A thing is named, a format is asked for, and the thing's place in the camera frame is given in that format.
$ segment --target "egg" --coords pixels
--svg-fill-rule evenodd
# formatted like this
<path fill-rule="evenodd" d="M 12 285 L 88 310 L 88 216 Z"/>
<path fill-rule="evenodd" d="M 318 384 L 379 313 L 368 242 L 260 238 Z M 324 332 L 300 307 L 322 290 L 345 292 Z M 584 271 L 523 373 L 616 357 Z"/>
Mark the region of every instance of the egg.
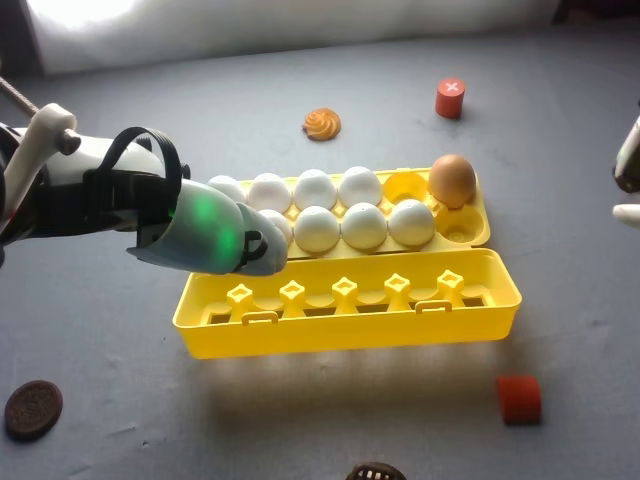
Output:
<path fill-rule="evenodd" d="M 329 175 L 322 170 L 311 169 L 298 178 L 293 191 L 293 203 L 300 210 L 307 207 L 331 208 L 336 204 L 338 192 Z"/>
<path fill-rule="evenodd" d="M 293 227 L 293 235 L 300 248 L 308 252 L 324 252 L 340 239 L 336 217 L 326 208 L 305 208 Z"/>
<path fill-rule="evenodd" d="M 436 200 L 449 208 L 462 208 L 476 193 L 476 174 L 464 157 L 445 155 L 431 167 L 429 187 Z"/>
<path fill-rule="evenodd" d="M 377 247 L 387 238 L 387 220 L 378 207 L 356 203 L 342 219 L 342 238 L 354 248 Z"/>
<path fill-rule="evenodd" d="M 260 213 L 282 232 L 284 238 L 287 240 L 287 245 L 291 245 L 293 241 L 293 230 L 291 229 L 289 221 L 284 218 L 284 215 L 275 210 L 260 210 Z"/>
<path fill-rule="evenodd" d="M 238 181 L 231 177 L 227 177 L 226 175 L 217 175 L 209 180 L 207 185 L 215 188 L 221 193 L 224 193 L 236 203 L 247 202 L 247 196 L 244 194 L 244 190 Z"/>
<path fill-rule="evenodd" d="M 389 233 L 398 243 L 424 245 L 433 238 L 435 231 L 433 214 L 422 202 L 403 200 L 391 212 Z"/>
<path fill-rule="evenodd" d="M 338 196 L 347 208 L 361 202 L 378 205 L 382 200 L 382 185 L 368 168 L 351 167 L 342 175 Z"/>
<path fill-rule="evenodd" d="M 291 190 L 279 176 L 261 173 L 254 178 L 247 195 L 249 205 L 256 210 L 286 212 L 291 206 Z"/>

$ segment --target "brown egg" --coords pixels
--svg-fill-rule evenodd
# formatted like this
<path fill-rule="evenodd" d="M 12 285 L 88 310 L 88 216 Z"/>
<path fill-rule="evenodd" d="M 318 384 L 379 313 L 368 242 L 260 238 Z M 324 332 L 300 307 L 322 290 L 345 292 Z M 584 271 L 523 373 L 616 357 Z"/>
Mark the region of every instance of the brown egg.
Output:
<path fill-rule="evenodd" d="M 449 208 L 462 208 L 476 193 L 476 174 L 461 155 L 444 155 L 431 167 L 431 194 Z"/>

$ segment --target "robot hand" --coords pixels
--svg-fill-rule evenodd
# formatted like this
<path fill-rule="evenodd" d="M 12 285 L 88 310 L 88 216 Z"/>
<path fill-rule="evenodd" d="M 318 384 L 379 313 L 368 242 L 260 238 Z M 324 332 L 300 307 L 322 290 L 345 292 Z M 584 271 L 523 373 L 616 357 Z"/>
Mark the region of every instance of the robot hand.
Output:
<path fill-rule="evenodd" d="M 622 191 L 640 192 L 640 117 L 618 152 L 613 175 Z M 638 204 L 616 205 L 613 207 L 613 216 L 626 225 L 640 229 Z"/>
<path fill-rule="evenodd" d="M 113 140 L 79 136 L 71 113 L 55 104 L 38 110 L 9 88 L 32 119 L 26 129 L 0 124 L 0 257 L 2 246 L 25 238 L 117 230 L 136 231 L 127 251 L 164 267 L 246 275 L 284 268 L 282 232 L 252 208 L 189 180 L 164 134 L 132 127 Z"/>

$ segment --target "orange swirl cookie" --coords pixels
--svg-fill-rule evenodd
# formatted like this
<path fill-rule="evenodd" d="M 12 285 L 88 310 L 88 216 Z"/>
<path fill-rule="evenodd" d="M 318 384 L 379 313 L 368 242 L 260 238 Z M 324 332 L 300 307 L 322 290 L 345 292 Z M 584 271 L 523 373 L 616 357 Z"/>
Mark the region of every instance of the orange swirl cookie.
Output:
<path fill-rule="evenodd" d="M 329 108 L 319 108 L 304 119 L 302 130 L 311 140 L 331 140 L 340 133 L 340 117 Z"/>

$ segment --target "yellow egg carton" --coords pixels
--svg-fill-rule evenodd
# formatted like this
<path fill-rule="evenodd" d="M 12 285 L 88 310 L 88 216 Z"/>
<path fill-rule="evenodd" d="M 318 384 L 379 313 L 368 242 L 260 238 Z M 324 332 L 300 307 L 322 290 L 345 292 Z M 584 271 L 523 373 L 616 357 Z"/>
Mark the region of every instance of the yellow egg carton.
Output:
<path fill-rule="evenodd" d="M 484 245 L 491 232 L 489 229 L 489 221 L 487 212 L 484 208 L 482 200 L 482 192 L 480 185 L 476 179 L 476 195 L 463 208 L 450 210 L 447 206 L 436 200 L 429 193 L 429 172 L 430 168 L 420 169 L 398 169 L 384 170 L 375 172 L 383 187 L 383 199 L 378 205 L 378 209 L 384 214 L 387 221 L 391 216 L 394 205 L 402 200 L 414 199 L 423 202 L 433 214 L 435 219 L 436 234 L 426 244 L 419 247 L 408 247 L 396 242 L 389 232 L 382 244 L 369 250 L 359 250 L 345 242 L 342 237 L 338 243 L 330 250 L 322 253 L 310 253 L 300 248 L 293 239 L 293 243 L 289 247 L 288 257 L 290 260 L 301 258 L 342 258 L 353 257 L 359 255 L 370 255 L 378 253 L 392 253 L 404 251 L 441 251 L 458 247 L 469 247 Z M 336 186 L 340 185 L 342 175 L 329 175 L 329 178 Z M 293 192 L 297 177 L 288 177 L 283 179 Z M 249 191 L 251 188 L 251 180 L 240 182 L 240 185 Z M 340 200 L 331 209 L 336 216 L 338 223 L 342 224 L 342 218 L 347 213 L 348 208 L 345 207 Z M 291 226 L 295 225 L 295 221 L 300 215 L 300 209 L 294 204 L 283 214 Z"/>
<path fill-rule="evenodd" d="M 293 243 L 287 266 L 270 277 L 191 274 L 173 318 L 189 352 L 205 359 L 506 337 L 522 298 L 497 253 L 471 248 L 490 235 L 479 185 L 450 210 L 429 194 L 429 170 L 376 172 L 385 216 L 407 198 L 433 212 L 437 233 L 417 251 L 390 235 L 374 252 L 340 240 L 319 257 Z M 337 186 L 341 176 L 331 178 Z M 285 179 L 292 188 L 296 180 Z M 332 211 L 341 219 L 346 208 Z M 292 224 L 298 214 L 285 212 Z"/>

